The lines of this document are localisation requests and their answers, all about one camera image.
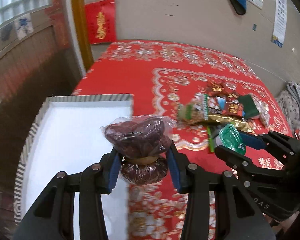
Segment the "dark green snack packet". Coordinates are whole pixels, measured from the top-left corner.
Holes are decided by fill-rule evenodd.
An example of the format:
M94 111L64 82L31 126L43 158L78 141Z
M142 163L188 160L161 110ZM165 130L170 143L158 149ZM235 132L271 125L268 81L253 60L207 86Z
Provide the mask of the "dark green snack packet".
M243 105L243 118L245 118L245 120L259 117L260 113L250 94L239 96L238 101Z

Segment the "clear bag of nuts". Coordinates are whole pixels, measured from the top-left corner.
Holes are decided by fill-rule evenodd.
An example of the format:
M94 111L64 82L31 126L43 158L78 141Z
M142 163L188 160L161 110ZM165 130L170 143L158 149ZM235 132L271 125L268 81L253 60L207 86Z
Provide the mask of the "clear bag of nuts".
M262 124L266 129L269 128L269 121L270 121L270 115L269 115L269 106L260 100L256 95L251 95L254 104L259 112L259 119L261 120Z

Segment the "dark red small packet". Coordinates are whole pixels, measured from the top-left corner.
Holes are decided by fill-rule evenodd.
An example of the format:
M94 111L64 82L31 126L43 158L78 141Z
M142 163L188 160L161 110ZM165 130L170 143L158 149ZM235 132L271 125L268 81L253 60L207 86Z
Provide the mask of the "dark red small packet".
M240 97L240 95L235 90L232 90L232 91L226 92L225 100L226 100L226 102L239 103L239 97Z

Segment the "blue white snack packet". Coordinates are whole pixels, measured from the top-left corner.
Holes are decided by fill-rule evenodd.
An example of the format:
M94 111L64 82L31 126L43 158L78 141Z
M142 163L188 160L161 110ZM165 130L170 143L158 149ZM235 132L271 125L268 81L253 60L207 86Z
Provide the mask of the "blue white snack packet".
M226 103L226 100L224 98L221 97L217 97L217 102L219 104L219 108L221 109L221 111L223 111L224 108L224 104Z

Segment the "bag of red dates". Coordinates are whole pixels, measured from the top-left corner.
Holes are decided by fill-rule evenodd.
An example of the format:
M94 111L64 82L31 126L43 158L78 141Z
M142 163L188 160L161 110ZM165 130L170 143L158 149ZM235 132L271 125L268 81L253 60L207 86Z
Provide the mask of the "bag of red dates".
M176 123L168 116L140 115L102 127L104 137L123 156L121 174L126 181L143 186L166 177L168 164L162 155L172 145Z

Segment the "striped white cardboard box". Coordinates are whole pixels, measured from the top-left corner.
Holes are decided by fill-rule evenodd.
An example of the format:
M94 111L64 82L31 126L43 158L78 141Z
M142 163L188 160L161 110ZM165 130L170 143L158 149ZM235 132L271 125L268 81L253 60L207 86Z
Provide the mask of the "striped white cardboard box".
M19 224L50 180L60 171L83 172L113 150L102 127L131 116L131 94L52 96L40 108L20 156L14 186L14 219ZM108 239L128 238L128 185L118 176L111 194L102 194ZM75 194L74 239L79 233Z

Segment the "lower red wall banner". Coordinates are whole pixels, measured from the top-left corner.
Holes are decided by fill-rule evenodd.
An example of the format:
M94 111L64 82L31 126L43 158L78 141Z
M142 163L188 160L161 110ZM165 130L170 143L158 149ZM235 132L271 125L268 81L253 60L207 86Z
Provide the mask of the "lower red wall banner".
M90 44L116 41L115 0L102 0L85 5L85 16Z

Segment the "green peanut snack bag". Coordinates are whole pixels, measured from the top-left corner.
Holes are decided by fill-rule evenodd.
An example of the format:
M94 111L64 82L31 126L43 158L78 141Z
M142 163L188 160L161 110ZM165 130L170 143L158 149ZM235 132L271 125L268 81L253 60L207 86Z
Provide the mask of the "green peanut snack bag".
M209 96L207 94L198 93L190 102L184 105L179 104L177 112L178 119L188 125L208 122L208 99Z

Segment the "pile of clothes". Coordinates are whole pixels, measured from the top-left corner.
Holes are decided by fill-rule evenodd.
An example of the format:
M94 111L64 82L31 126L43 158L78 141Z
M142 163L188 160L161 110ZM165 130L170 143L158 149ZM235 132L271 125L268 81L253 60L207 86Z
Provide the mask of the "pile of clothes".
M276 101L289 124L292 135L300 140L300 82L286 83Z

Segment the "red gold snack packet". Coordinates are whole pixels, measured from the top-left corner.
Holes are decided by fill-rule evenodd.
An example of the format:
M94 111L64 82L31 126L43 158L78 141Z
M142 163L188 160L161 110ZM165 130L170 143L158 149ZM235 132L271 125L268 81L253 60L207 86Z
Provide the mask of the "red gold snack packet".
M243 105L236 102L226 102L222 111L225 116L234 116L237 118L242 118L244 115L243 112Z

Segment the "red floral tablecloth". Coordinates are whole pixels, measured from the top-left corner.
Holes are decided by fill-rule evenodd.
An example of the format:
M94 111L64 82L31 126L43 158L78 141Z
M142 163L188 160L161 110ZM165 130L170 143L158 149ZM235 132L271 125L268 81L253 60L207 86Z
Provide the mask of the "red floral tablecloth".
M159 41L118 41L96 60L74 90L76 95L132 94L134 115L177 117L209 83L238 94L251 94L264 104L270 120L249 121L256 134L291 135L271 92L242 59L206 48ZM179 239L187 195L179 194L170 176L146 186L129 186L128 238Z

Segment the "green black snack packet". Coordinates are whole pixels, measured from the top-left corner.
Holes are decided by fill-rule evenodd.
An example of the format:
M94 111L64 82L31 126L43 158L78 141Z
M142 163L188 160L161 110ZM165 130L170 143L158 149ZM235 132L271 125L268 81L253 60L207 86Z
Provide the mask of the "green black snack packet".
M219 138L219 132L223 127L221 125L217 126L208 126L207 127L207 135L209 140L209 150L211 153L215 152L215 148L218 145L221 145L221 140Z

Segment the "gold foil snack packet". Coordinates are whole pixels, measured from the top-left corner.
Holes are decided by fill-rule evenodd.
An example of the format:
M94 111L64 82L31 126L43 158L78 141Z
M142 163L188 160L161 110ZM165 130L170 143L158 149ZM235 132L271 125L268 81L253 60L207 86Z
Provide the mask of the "gold foil snack packet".
M239 120L231 116L223 116L219 114L209 114L208 123L212 124L232 124L238 130L254 134L254 130L250 127L247 121Z

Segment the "green lidded plastic container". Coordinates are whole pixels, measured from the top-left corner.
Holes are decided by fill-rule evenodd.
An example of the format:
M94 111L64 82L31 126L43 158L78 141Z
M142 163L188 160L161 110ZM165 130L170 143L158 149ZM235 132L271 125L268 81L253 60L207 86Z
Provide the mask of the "green lidded plastic container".
M221 144L224 147L232 151L235 151L238 154L245 155L246 153L245 143L243 142L243 139L241 138L238 130L233 124L225 125L219 131L218 136L221 141Z

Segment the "blue flower sticker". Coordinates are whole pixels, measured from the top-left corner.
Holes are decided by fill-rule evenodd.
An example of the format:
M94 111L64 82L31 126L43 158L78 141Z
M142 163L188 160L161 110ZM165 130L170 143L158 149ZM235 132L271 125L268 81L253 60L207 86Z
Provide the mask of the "blue flower sticker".
M33 25L30 14L25 14L16 18L14 21L14 28L19 40L22 40L27 35L33 33Z

